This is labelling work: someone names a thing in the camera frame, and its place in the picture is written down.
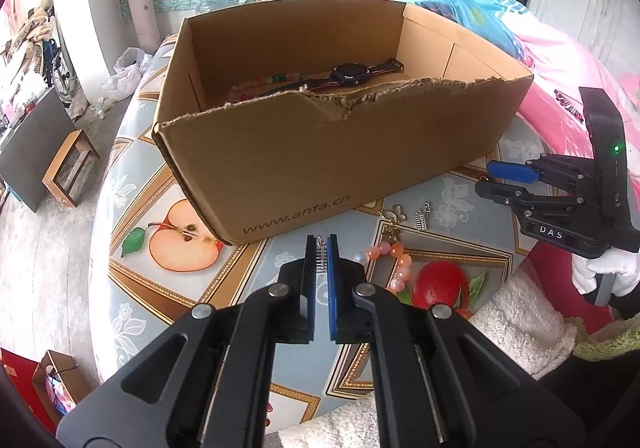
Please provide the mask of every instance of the wooden bench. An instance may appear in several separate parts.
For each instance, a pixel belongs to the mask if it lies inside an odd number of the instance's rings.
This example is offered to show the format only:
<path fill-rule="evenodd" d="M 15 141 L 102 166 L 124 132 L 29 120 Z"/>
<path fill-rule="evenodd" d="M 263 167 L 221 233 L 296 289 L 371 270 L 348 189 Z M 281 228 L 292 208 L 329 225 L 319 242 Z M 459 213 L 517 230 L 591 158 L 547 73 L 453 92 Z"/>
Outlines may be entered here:
<path fill-rule="evenodd" d="M 66 180 L 61 183 L 58 180 L 58 175 L 73 153 L 74 148 L 80 152 L 80 156 L 76 160 L 71 172 L 69 172 Z M 76 182 L 76 179 L 78 179 L 80 170 L 90 155 L 93 155 L 95 158 L 100 157 L 84 130 L 75 130 L 66 136 L 65 142 L 60 146 L 56 157 L 53 158 L 53 161 L 51 161 L 49 165 L 47 173 L 44 174 L 42 179 L 44 186 L 47 187 L 49 192 L 51 192 L 65 208 L 76 207 L 76 202 L 71 198 L 69 192 L 71 192 L 72 186 Z"/>

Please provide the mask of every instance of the wristwatch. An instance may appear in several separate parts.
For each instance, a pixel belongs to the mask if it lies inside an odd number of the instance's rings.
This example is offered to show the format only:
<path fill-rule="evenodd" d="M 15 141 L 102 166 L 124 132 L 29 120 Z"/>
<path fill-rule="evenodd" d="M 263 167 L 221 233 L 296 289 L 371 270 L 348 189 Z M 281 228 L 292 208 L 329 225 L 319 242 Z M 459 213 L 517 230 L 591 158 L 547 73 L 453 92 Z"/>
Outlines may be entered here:
<path fill-rule="evenodd" d="M 325 78 L 310 78 L 300 80 L 299 82 L 290 83 L 276 89 L 271 89 L 261 96 L 271 96 L 278 92 L 297 91 L 300 87 L 305 87 L 309 91 L 316 91 L 326 87 L 355 87 L 367 83 L 372 76 L 384 73 L 399 73 L 404 70 L 404 65 L 395 59 L 367 67 L 361 63 L 345 63 L 334 67 L 334 70 Z"/>

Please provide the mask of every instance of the concrete floor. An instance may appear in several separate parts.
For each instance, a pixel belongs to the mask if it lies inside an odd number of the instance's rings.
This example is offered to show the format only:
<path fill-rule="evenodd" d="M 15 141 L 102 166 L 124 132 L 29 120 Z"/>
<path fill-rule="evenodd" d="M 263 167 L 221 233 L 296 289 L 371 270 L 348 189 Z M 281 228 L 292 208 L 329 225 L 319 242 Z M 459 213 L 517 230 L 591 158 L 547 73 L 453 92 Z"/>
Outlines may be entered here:
<path fill-rule="evenodd" d="M 104 120 L 90 110 L 76 122 L 100 155 L 72 190 L 77 208 L 61 208 L 47 196 L 34 214 L 9 195 L 0 213 L 0 346 L 37 361 L 47 349 L 70 354 L 90 388 L 98 375 L 89 330 L 89 246 L 102 176 L 129 101 L 118 102 Z"/>

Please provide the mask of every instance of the small cardboard box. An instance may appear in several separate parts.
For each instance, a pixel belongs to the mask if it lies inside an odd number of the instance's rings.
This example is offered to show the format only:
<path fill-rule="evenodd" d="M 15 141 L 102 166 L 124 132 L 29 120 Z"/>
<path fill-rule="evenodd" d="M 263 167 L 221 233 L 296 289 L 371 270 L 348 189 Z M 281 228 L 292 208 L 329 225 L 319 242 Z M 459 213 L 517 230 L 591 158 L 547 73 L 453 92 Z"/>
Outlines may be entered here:
<path fill-rule="evenodd" d="M 404 72 L 360 88 L 225 105 L 229 89 L 250 80 L 390 58 Z M 531 82 L 491 43 L 411 4 L 261 2 L 185 19 L 153 137 L 213 234 L 242 244 L 487 154 Z"/>
<path fill-rule="evenodd" d="M 62 419 L 62 414 L 55 409 L 47 395 L 47 375 L 45 369 L 49 365 L 53 366 L 56 374 L 60 377 L 60 380 L 66 387 L 66 391 L 75 404 L 78 404 L 89 394 L 89 389 L 82 379 L 82 376 L 80 376 L 78 366 L 71 356 L 56 351 L 45 352 L 42 361 L 33 373 L 31 383 L 33 383 L 33 388 L 35 388 L 47 414 L 53 423 L 57 425 Z"/>

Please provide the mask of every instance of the gloved hand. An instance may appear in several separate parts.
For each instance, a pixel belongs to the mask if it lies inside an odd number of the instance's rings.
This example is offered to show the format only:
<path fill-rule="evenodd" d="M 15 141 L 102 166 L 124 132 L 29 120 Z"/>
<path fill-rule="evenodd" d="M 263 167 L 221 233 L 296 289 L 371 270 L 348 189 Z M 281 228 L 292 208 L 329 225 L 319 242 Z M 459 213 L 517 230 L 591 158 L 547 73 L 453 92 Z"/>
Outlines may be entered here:
<path fill-rule="evenodd" d="M 615 296 L 626 296 L 640 282 L 640 253 L 610 248 L 600 258 L 588 260 L 572 254 L 572 282 L 580 294 L 596 290 L 596 274 L 613 273 L 616 281 L 611 291 Z"/>

